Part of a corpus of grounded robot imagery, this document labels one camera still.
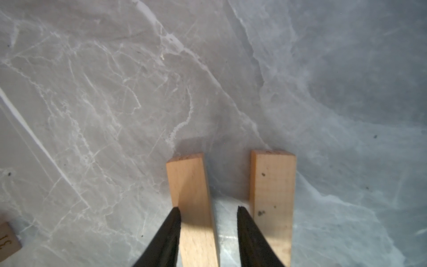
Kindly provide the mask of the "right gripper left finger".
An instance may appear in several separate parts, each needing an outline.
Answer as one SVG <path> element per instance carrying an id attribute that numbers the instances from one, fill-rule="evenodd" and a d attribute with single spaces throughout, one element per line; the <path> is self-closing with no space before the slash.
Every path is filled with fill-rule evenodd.
<path id="1" fill-rule="evenodd" d="M 181 213 L 178 207 L 174 207 L 133 267 L 175 267 L 180 232 Z"/>

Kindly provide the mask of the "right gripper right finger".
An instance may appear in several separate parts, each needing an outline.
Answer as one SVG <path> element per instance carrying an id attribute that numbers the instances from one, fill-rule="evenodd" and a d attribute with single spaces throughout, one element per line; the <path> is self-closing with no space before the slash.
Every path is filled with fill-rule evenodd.
<path id="1" fill-rule="evenodd" d="M 243 206 L 238 207 L 237 225 L 242 267 L 285 267 Z"/>

